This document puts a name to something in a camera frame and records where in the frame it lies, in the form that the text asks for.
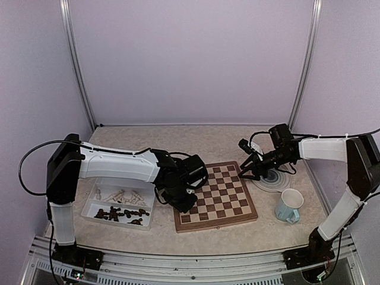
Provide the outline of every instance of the plastic container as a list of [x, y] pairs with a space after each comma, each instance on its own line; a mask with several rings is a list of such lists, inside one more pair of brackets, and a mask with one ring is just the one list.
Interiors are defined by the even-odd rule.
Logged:
[[[95, 223], [150, 230], [154, 205], [154, 185], [151, 183], [131, 179], [97, 178], [83, 208], [82, 216]], [[143, 209], [149, 213], [149, 216], [132, 215], [131, 218], [128, 218], [124, 215], [118, 217], [119, 221], [95, 218], [99, 209], [109, 213], [111, 206], [120, 208], [118, 213], [124, 213], [124, 210], [139, 211], [139, 209]], [[142, 219], [141, 225], [130, 224], [131, 221], [138, 219]]]

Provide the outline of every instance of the chessboard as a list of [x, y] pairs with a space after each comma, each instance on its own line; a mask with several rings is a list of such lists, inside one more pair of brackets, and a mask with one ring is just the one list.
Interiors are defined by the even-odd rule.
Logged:
[[258, 218], [244, 180], [238, 176], [236, 161], [206, 164], [208, 182], [195, 190], [198, 197], [187, 212], [174, 209], [178, 233], [248, 223]]

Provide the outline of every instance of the chess pawn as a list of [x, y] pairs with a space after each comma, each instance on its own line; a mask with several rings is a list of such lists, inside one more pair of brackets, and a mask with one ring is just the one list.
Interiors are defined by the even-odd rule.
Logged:
[[100, 194], [100, 189], [99, 188], [96, 189], [95, 199], [96, 200], [101, 200], [102, 199], [102, 195]]

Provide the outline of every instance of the light blue mug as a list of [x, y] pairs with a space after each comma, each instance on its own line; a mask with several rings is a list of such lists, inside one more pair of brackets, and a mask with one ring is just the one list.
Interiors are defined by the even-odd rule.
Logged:
[[291, 224], [295, 224], [299, 221], [298, 209], [303, 205], [302, 194], [292, 188], [285, 189], [281, 194], [275, 208], [275, 216], [280, 221], [287, 221]]

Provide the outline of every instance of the purple wall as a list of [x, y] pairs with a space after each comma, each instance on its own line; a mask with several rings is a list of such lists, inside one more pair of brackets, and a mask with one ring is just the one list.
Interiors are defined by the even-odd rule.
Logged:
[[97, 122], [287, 121], [312, 8], [313, 0], [72, 1]]
[[[19, 284], [35, 234], [47, 225], [46, 200], [25, 193], [18, 162], [36, 144], [90, 128], [80, 102], [62, 25], [59, 1], [0, 3], [0, 276]], [[53, 148], [32, 155], [24, 177], [44, 192], [46, 163]]]
[[[295, 131], [358, 134], [380, 127], [380, 2], [325, 0], [305, 99]], [[380, 134], [375, 136], [380, 147]], [[312, 162], [332, 206], [341, 197], [344, 164]], [[380, 200], [352, 225], [369, 284], [379, 284]]]

